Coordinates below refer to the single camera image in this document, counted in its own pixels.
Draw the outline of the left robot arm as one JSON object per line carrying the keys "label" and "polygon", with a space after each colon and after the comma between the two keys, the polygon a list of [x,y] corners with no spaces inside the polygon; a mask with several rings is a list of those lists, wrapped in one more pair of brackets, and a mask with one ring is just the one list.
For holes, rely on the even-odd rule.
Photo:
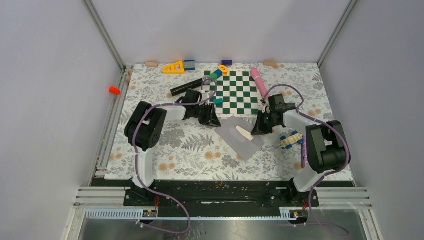
{"label": "left robot arm", "polygon": [[210,100],[216,91],[188,89],[184,96],[173,103],[150,104],[141,101],[128,121],[124,135],[134,147],[134,177],[132,182],[139,188],[136,199],[144,206],[152,204],[155,192],[149,188],[155,181],[153,176],[153,148],[160,140],[165,122],[198,119],[203,126],[221,127],[216,107]]}

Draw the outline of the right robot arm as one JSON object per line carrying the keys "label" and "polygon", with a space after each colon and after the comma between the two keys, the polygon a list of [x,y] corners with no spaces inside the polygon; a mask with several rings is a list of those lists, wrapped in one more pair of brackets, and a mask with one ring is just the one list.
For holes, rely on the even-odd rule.
{"label": "right robot arm", "polygon": [[276,126],[291,128],[306,138],[308,165],[290,180],[286,193],[287,201],[299,206],[307,199],[306,192],[350,163],[350,150],[339,121],[323,122],[308,116],[294,103],[286,103],[281,94],[267,99],[265,108],[257,114],[251,134],[271,134]]}

